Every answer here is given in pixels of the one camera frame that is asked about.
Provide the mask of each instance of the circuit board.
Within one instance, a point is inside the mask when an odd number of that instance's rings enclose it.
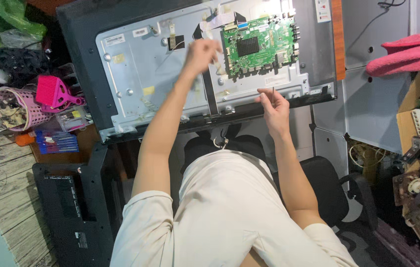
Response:
[[[259,18],[224,28],[227,72],[237,76],[295,62],[299,44],[294,17]]]

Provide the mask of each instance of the orange object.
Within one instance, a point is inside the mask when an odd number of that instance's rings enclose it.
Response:
[[[15,142],[19,146],[25,146],[25,145],[28,145],[30,143],[34,143],[35,142],[35,137],[29,136],[29,134],[26,133],[26,134],[23,134],[23,135],[16,136],[15,137]]]

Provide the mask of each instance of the black chair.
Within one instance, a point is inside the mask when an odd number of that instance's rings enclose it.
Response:
[[[320,217],[339,229],[338,238],[359,266],[403,266],[374,234],[378,227],[375,202],[361,174],[351,173],[339,179],[330,161],[321,156],[301,161],[301,166],[317,197]],[[280,192],[278,173],[272,176]],[[346,182],[347,196],[342,188]],[[353,222],[342,222],[349,212],[347,197],[363,205],[361,215]]]

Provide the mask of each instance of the white label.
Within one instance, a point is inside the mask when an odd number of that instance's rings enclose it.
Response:
[[[274,75],[272,77],[265,78],[265,87],[272,87],[275,85],[286,84],[289,82],[289,76],[287,73]]]
[[[265,31],[268,27],[269,27],[268,24],[259,25],[258,26],[259,32]]]
[[[314,0],[315,11],[317,15],[317,22],[327,22],[332,20],[330,13],[330,2],[329,0]]]
[[[139,37],[139,36],[142,36],[142,35],[146,35],[147,33],[148,33],[147,28],[140,28],[140,29],[133,30],[133,36],[134,37]]]
[[[124,43],[125,41],[126,40],[124,39],[124,34],[115,35],[113,37],[105,39],[106,46]]]

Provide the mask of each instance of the red towel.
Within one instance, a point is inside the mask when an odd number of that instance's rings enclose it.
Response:
[[[385,76],[404,71],[420,70],[420,34],[415,34],[381,45],[388,56],[377,58],[367,64],[371,76]]]

